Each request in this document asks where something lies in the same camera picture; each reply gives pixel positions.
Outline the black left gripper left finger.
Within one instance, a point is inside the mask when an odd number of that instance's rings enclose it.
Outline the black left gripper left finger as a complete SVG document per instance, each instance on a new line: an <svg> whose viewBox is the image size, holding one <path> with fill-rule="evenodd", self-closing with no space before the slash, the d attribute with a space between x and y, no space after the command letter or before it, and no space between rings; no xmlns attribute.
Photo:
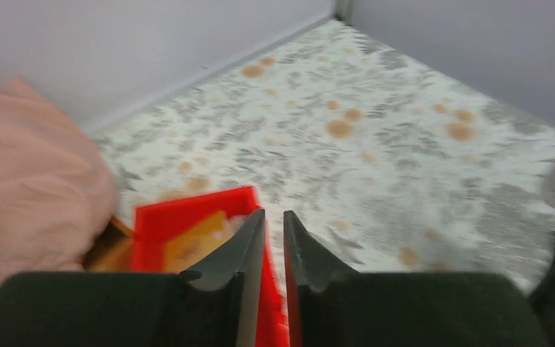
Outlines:
<svg viewBox="0 0 555 347"><path fill-rule="evenodd" d="M265 213L179 274L25 272L0 285L0 346L253 346Z"/></svg>

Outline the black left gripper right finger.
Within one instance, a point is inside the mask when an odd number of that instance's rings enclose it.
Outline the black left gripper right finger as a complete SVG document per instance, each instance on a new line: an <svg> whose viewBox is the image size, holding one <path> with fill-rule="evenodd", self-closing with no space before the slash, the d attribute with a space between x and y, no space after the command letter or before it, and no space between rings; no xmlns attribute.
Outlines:
<svg viewBox="0 0 555 347"><path fill-rule="evenodd" d="M360 273L283 215L292 346L547 346L507 278L484 272Z"/></svg>

